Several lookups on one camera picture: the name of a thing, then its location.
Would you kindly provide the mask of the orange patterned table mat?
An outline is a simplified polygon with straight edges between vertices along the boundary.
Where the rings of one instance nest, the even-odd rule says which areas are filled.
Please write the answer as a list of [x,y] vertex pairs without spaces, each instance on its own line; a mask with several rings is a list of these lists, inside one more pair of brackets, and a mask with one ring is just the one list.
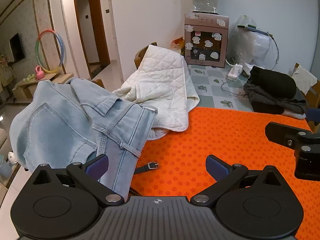
[[269,122],[309,128],[306,121],[283,115],[197,107],[189,113],[186,131],[146,142],[137,165],[154,161],[159,169],[135,175],[131,186],[144,196],[192,197],[214,182],[205,167],[211,154],[252,170],[273,165],[304,209],[297,238],[319,239],[319,182],[294,176],[293,151],[268,141],[265,126]]

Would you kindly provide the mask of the wooden chair behind table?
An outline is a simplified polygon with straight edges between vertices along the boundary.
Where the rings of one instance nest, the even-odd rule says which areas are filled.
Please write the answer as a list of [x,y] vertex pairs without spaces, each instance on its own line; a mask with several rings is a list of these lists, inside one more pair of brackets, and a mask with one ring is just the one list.
[[147,45],[146,47],[144,47],[143,49],[141,49],[136,55],[135,55],[135,58],[134,58],[134,63],[135,63],[135,66],[136,68],[138,69],[143,58],[144,58],[144,55],[146,54],[146,51],[148,49],[149,45]]

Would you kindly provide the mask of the black folded garment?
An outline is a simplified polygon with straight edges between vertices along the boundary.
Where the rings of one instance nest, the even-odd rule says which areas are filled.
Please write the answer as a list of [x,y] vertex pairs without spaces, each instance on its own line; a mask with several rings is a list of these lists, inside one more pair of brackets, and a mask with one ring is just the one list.
[[296,94],[294,79],[273,70],[253,66],[249,81],[276,99],[292,99]]

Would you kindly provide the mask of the white power strip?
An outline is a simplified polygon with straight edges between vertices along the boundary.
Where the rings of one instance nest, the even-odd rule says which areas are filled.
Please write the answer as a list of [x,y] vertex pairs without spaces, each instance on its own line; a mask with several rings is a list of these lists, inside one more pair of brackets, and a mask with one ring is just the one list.
[[229,71],[227,75],[227,79],[229,80],[235,80],[239,77],[239,75],[242,73],[243,65],[242,64],[234,64],[231,67],[231,70]]

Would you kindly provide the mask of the wall mounted television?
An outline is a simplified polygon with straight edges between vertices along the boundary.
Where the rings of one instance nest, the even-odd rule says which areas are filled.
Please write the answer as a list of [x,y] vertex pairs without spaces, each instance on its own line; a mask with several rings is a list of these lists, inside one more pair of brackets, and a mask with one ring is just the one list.
[[14,58],[13,63],[17,63],[25,58],[19,33],[16,33],[10,40],[10,48]]

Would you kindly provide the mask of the black belt with buckle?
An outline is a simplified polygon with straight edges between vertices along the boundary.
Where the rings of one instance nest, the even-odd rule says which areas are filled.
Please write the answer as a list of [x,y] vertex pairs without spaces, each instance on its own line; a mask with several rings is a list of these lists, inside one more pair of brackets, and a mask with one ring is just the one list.
[[136,168],[134,174],[141,174],[156,169],[159,169],[159,164],[157,162],[149,162],[144,166]]

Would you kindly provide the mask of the green checkered tablecloth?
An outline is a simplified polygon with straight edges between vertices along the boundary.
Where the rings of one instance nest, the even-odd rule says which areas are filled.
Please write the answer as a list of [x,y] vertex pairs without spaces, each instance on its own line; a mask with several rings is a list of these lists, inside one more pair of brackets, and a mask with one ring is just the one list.
[[231,109],[252,112],[252,106],[243,90],[248,76],[245,73],[228,80],[231,67],[216,68],[189,64],[188,70],[200,98],[199,107]]

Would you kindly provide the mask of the white plastic bag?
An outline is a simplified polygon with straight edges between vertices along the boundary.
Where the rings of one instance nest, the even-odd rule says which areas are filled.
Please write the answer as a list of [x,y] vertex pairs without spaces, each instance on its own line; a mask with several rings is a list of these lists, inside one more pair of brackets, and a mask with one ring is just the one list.
[[227,61],[274,70],[279,63],[279,47],[271,33],[241,15],[229,31]]

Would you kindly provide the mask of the white quilted vest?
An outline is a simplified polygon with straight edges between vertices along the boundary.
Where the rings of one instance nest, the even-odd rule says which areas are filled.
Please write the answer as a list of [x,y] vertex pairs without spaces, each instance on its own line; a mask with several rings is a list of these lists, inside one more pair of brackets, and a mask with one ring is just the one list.
[[148,140],[184,132],[189,112],[200,102],[186,61],[172,50],[149,45],[138,69],[113,91],[116,96],[157,109]]

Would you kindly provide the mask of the pink kettlebell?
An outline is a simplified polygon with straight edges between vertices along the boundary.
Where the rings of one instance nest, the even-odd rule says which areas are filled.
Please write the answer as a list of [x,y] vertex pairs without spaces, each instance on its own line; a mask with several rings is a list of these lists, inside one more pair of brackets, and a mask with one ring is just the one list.
[[41,80],[45,77],[45,72],[42,70],[42,67],[40,65],[35,67],[35,76],[37,80]]

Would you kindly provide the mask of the far wooden chair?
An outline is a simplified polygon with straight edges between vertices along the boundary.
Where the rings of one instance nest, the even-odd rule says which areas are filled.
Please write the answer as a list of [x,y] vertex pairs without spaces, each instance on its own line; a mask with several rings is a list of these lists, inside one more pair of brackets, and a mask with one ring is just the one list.
[[317,84],[310,88],[308,93],[304,95],[308,103],[307,121],[314,133],[319,132],[319,80]]

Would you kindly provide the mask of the dark grey folded clothes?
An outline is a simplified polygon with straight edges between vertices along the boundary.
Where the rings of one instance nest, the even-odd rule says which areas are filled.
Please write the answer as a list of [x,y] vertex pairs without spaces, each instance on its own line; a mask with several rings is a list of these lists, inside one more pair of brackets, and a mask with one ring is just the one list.
[[298,88],[296,88],[296,94],[292,99],[275,98],[251,83],[244,84],[244,91],[255,112],[283,114],[284,111],[290,111],[295,114],[306,114],[308,110],[304,95]]

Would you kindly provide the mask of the cream cloth on chair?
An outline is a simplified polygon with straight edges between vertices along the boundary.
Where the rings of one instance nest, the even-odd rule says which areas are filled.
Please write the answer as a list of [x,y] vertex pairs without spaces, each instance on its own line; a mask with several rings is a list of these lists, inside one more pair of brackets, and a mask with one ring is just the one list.
[[291,77],[294,79],[297,88],[306,95],[311,87],[317,84],[317,78],[300,64],[295,64]]

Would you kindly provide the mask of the colourful hula hoop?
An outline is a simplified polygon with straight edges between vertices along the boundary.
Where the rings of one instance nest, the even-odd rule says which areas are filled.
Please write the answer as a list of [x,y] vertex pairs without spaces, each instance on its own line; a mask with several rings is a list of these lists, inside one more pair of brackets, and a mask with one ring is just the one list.
[[52,29],[39,33],[35,43],[37,64],[46,74],[64,73],[64,45],[62,38]]

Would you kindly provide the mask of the pink water dispenser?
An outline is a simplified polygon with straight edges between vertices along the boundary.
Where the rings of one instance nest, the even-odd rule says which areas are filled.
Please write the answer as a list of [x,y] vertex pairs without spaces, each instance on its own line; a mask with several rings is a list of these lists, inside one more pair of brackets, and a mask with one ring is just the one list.
[[184,15],[184,58],[187,64],[225,67],[229,17],[204,12]]

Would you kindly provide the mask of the light blue denim jeans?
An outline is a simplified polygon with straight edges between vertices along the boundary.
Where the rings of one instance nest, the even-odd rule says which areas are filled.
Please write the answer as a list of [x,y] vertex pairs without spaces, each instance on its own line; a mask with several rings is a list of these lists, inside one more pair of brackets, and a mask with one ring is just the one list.
[[10,126],[18,163],[34,171],[40,164],[65,168],[105,154],[108,171],[100,183],[127,197],[157,109],[117,97],[85,80],[40,81],[32,102]]

